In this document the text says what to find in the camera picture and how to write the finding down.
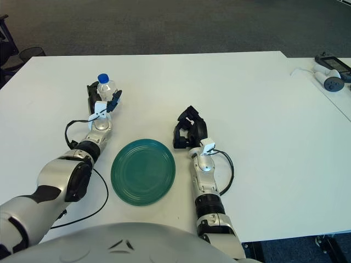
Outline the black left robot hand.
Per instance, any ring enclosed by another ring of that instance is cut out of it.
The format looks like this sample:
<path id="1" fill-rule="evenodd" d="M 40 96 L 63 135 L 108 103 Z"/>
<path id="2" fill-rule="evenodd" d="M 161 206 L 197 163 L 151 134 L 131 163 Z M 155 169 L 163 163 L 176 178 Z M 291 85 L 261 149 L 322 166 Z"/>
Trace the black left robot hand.
<path id="1" fill-rule="evenodd" d="M 95 112 L 95 103 L 97 101 L 102 101 L 100 94 L 98 93 L 99 82 L 94 82 L 91 85 L 87 85 L 88 92 L 88 107 L 89 113 L 92 115 Z M 113 93 L 112 99 L 107 102 L 106 112 L 112 112 L 118 105 L 120 97 L 122 95 L 122 90 L 117 90 Z"/>

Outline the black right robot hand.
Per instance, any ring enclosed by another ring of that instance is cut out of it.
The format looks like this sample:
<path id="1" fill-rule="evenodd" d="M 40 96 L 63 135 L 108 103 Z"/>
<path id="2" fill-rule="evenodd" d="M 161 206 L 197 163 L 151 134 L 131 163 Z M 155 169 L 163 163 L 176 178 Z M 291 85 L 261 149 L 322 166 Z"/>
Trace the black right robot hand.
<path id="1" fill-rule="evenodd" d="M 189 106 L 177 121 L 173 131 L 175 149 L 199 147 L 201 140 L 208 138 L 206 122 L 194 107 Z"/>

